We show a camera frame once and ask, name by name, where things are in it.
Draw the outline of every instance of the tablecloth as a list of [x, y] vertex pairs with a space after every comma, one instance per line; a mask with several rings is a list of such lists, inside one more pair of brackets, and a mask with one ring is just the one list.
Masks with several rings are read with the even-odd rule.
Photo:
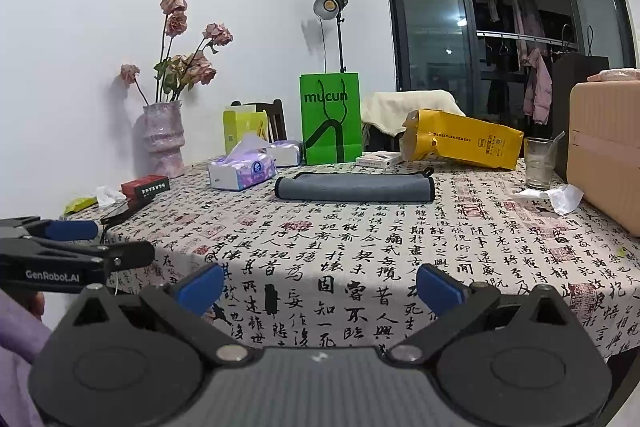
[[[374, 344], [384, 351], [434, 319], [415, 290], [418, 266], [432, 263], [465, 284], [483, 280], [505, 294], [552, 284], [603, 356], [640, 344], [637, 238], [586, 202], [560, 217], [548, 201], [515, 196], [523, 188], [522, 160], [515, 171], [429, 166], [433, 203], [336, 204], [279, 200], [275, 178], [242, 192], [212, 190], [206, 163], [196, 164], [108, 232], [108, 241], [145, 239], [156, 247], [155, 263], [120, 273], [118, 286], [135, 292], [177, 282], [217, 262], [226, 284], [206, 318], [233, 338], [254, 346]], [[384, 175], [354, 164], [302, 169]], [[105, 213], [92, 208], [76, 217]]]

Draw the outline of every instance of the window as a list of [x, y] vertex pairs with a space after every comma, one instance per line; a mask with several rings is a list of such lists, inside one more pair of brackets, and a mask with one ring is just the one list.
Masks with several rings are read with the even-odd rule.
[[533, 48], [635, 67], [623, 0], [391, 0], [398, 90], [445, 89], [475, 118], [522, 128]]

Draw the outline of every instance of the purple tissue package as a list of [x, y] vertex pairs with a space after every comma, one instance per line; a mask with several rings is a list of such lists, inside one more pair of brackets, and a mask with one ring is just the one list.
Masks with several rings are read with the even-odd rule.
[[244, 190], [270, 180], [276, 175], [273, 158], [267, 153], [246, 152], [239, 158], [213, 158], [209, 163], [211, 188]]
[[302, 142], [297, 140], [278, 140], [267, 152], [273, 158], [276, 167], [295, 167], [302, 163]]
[[278, 172], [266, 147], [271, 144], [255, 134], [246, 133], [227, 156], [209, 162], [211, 188], [244, 190], [273, 178]]

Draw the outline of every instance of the studio light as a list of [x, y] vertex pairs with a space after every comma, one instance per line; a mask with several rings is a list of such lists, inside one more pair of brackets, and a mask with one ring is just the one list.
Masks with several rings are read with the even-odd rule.
[[316, 0], [314, 2], [314, 13], [324, 21], [336, 19], [338, 25], [338, 50], [340, 51], [340, 73], [344, 73], [347, 68], [344, 67], [342, 58], [342, 31], [340, 25], [344, 22], [342, 10], [347, 6], [348, 0]]

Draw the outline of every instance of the yellow box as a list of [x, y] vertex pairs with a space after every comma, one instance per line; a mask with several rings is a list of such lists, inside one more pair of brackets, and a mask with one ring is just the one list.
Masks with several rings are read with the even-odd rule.
[[245, 133], [254, 132], [263, 140], [267, 138], [267, 113], [225, 111], [222, 113], [225, 133], [225, 152], [229, 154]]
[[404, 126], [400, 150], [405, 160], [420, 160], [434, 153], [484, 167], [513, 170], [522, 146], [522, 131], [444, 111], [412, 111]]

